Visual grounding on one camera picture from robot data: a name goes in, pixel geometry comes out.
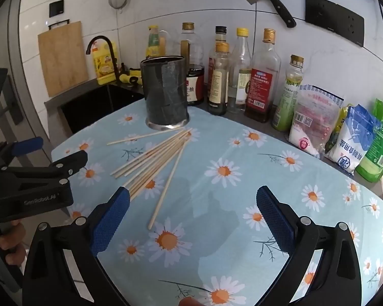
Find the right hand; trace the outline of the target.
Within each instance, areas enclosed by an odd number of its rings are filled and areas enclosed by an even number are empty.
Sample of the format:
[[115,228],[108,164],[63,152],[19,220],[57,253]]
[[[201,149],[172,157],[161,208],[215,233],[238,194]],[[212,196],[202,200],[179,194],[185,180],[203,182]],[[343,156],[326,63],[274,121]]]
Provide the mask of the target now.
[[205,306],[202,303],[198,302],[193,297],[186,297],[183,298],[179,303],[178,306]]

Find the left hand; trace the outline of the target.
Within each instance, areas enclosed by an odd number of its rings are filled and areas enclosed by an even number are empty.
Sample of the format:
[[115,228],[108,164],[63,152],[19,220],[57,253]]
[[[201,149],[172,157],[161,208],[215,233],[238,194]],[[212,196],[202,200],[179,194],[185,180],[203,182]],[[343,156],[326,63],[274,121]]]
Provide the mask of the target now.
[[11,229],[4,235],[0,236],[0,247],[4,251],[8,251],[5,260],[8,265],[21,266],[26,250],[22,244],[26,231],[20,220],[11,221]]

